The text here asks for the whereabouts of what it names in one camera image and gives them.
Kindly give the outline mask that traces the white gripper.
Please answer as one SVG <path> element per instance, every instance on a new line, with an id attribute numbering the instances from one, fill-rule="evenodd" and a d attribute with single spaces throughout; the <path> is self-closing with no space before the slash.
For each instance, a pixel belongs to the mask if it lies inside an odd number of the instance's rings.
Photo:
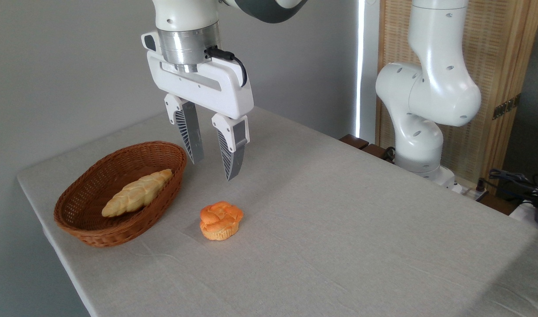
<path id="1" fill-rule="evenodd" d="M 250 142 L 245 114 L 253 109 L 251 85 L 243 84 L 242 67 L 235 61 L 212 58 L 198 64 L 197 72 L 186 74 L 164 60 L 156 31 L 143 34 L 141 42 L 148 50 L 148 66 L 156 86 L 168 93 L 164 103 L 170 123 L 178 128 L 192 163 L 204 159 L 197 104 L 218 113 L 212 117 L 212 125 L 218 131 L 226 180 L 235 178 Z"/>

